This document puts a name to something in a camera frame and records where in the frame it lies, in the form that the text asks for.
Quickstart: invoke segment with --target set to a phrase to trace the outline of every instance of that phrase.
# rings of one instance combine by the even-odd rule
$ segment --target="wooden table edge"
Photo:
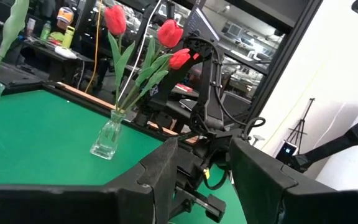
[[[95,102],[97,102],[97,103],[99,103],[101,105],[107,106],[108,108],[111,108],[112,110],[116,109],[116,107],[114,105],[112,105],[112,104],[110,104],[110,103],[108,103],[106,101],[100,100],[97,97],[91,96],[91,95],[89,95],[89,94],[87,94],[87,93],[85,93],[85,92],[83,92],[81,90],[77,90],[76,88],[73,88],[72,86],[69,86],[69,85],[64,84],[62,82],[58,82],[58,84],[61,85],[61,86],[64,86],[67,90],[70,90],[70,91],[72,91],[72,92],[74,92],[76,94],[79,94],[81,96],[87,97],[88,99],[90,99],[92,101],[95,101]],[[151,122],[151,121],[148,121],[147,124],[150,125],[152,128],[158,129],[158,126],[155,123]],[[176,133],[174,131],[171,131],[171,130],[169,130],[167,128],[162,128],[162,129],[167,134],[172,134],[172,135],[177,135],[178,134],[178,133]],[[186,140],[186,142],[188,142],[190,144],[194,144],[194,143],[196,143],[196,141],[197,140],[195,138],[190,138],[190,139]]]

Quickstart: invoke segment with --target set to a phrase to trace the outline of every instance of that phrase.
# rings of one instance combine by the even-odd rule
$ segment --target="green bottle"
[[[44,28],[42,28],[41,40],[48,40],[51,28],[52,27],[50,26],[50,21],[47,21],[47,23],[45,23],[44,25]]]

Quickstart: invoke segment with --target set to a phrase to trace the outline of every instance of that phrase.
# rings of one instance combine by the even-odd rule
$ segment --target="bottle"
[[[50,21],[47,21],[44,25],[44,28],[42,28],[41,32],[41,40],[48,40],[50,29],[52,27],[50,26]]]
[[[71,26],[67,27],[65,37],[62,42],[62,47],[65,47],[67,49],[70,48],[71,41],[73,40],[74,31],[75,31],[74,27]]]
[[[32,32],[34,30],[35,27],[35,19],[31,19],[29,18],[29,21],[27,23],[27,36],[31,36]]]

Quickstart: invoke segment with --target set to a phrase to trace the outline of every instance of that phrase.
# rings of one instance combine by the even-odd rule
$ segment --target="yellow bottle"
[[[70,48],[71,41],[73,40],[74,35],[74,27],[68,26],[66,29],[65,37],[63,38],[62,47],[65,47],[67,49]]]

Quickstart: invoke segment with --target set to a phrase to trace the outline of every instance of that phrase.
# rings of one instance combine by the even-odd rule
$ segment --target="orange cable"
[[[99,14],[98,14],[98,23],[96,25],[96,49],[94,51],[94,67],[93,67],[93,74],[92,78],[88,83],[88,86],[86,86],[85,93],[88,92],[88,89],[91,86],[91,83],[93,82],[94,76],[96,75],[96,66],[98,65],[98,48],[99,48],[99,27],[100,27],[100,14],[102,10],[102,4],[103,0],[99,1]]]

